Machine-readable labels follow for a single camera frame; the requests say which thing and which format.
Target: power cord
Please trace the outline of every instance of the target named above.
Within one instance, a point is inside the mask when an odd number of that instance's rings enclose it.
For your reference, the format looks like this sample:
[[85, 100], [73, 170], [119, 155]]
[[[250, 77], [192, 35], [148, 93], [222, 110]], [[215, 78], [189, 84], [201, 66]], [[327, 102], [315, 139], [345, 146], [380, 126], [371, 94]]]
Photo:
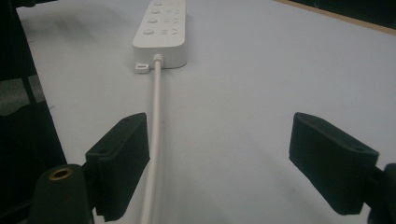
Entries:
[[163, 67], [163, 56], [154, 55], [154, 97], [153, 116], [150, 140], [150, 162], [148, 163], [148, 177], [146, 191], [143, 201], [142, 217], [140, 224], [150, 224], [155, 197], [155, 185], [157, 180], [158, 151], [160, 148], [160, 90], [161, 90], [161, 68]]

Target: power strip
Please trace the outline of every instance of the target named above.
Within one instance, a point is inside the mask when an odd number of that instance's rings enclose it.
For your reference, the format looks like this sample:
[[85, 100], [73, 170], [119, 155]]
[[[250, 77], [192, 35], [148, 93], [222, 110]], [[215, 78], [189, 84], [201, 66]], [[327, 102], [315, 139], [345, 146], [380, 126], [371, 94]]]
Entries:
[[156, 54], [163, 56], [163, 68], [176, 68], [186, 64], [185, 1], [150, 2], [134, 37], [133, 46], [137, 73], [147, 73], [153, 68]]

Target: white surface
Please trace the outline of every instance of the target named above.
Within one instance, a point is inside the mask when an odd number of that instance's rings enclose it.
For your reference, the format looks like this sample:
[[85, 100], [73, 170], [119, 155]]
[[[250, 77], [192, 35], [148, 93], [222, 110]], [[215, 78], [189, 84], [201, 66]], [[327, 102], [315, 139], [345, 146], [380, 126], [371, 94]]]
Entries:
[[164, 57], [163, 68], [177, 68], [187, 62], [186, 2], [153, 0], [133, 41], [136, 72], [154, 67], [155, 54]]
[[[69, 162], [146, 111], [132, 39], [149, 1], [19, 10]], [[322, 117], [396, 161], [396, 37], [265, 0], [187, 1], [189, 62], [163, 71], [154, 223], [365, 223], [341, 217], [289, 161], [293, 114]], [[145, 180], [117, 223], [138, 223]]]

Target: table surface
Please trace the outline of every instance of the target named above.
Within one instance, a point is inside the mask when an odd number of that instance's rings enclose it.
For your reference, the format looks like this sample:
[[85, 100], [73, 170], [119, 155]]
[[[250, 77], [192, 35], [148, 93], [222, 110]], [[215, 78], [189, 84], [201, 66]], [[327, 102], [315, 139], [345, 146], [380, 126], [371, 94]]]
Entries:
[[[147, 0], [20, 8], [70, 163], [152, 111], [134, 73]], [[292, 118], [326, 119], [396, 161], [396, 37], [269, 0], [187, 1], [188, 63], [163, 71], [154, 223], [366, 223], [342, 217], [289, 161]], [[138, 223], [145, 177], [117, 223]], [[103, 223], [100, 217], [97, 223]]]

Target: brass insert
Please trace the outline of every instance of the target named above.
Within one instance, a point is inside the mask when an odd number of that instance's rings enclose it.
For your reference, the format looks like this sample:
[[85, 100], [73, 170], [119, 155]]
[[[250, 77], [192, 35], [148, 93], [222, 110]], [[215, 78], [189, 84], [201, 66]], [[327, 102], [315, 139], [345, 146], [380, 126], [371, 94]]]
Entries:
[[49, 180], [57, 181], [57, 180], [65, 179], [69, 177], [71, 174], [73, 174], [72, 169], [70, 169], [69, 167], [62, 168], [52, 172], [52, 174], [49, 175]]

